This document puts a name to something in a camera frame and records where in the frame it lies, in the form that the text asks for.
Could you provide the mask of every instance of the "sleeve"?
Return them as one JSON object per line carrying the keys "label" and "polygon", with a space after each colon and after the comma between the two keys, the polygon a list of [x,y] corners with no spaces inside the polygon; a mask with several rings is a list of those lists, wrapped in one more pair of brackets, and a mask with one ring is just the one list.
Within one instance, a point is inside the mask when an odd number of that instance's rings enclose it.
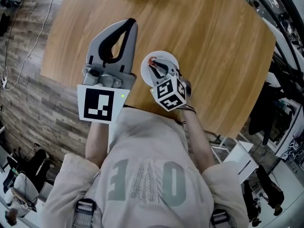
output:
{"label": "sleeve", "polygon": [[6,204],[7,204],[8,206],[11,206],[11,203],[12,203],[14,197],[15,197],[15,196],[14,196],[13,193],[11,192],[11,189],[8,189],[8,191],[6,192],[5,197],[4,197],[5,202],[6,202]]}
{"label": "sleeve", "polygon": [[230,222],[237,228],[248,228],[247,209],[239,184],[237,164],[225,162],[214,165],[202,173],[213,199],[214,209],[223,209],[230,216]]}
{"label": "sleeve", "polygon": [[65,155],[42,210],[42,227],[65,227],[67,218],[74,213],[77,202],[85,196],[99,171],[95,164],[80,156]]}

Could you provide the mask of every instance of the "white plate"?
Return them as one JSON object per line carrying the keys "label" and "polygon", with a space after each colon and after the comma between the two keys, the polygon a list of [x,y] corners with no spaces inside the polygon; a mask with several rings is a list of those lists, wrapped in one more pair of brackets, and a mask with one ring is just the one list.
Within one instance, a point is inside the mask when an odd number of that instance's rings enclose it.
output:
{"label": "white plate", "polygon": [[142,79],[144,80],[144,82],[150,86],[150,87],[154,87],[152,79],[150,77],[150,73],[148,71],[148,58],[150,57],[156,57],[157,59],[166,59],[170,62],[172,62],[178,69],[180,68],[178,61],[176,60],[176,58],[169,52],[167,51],[154,51],[151,52],[150,54],[148,54],[144,60],[142,61],[142,66],[141,66],[141,74],[142,74]]}

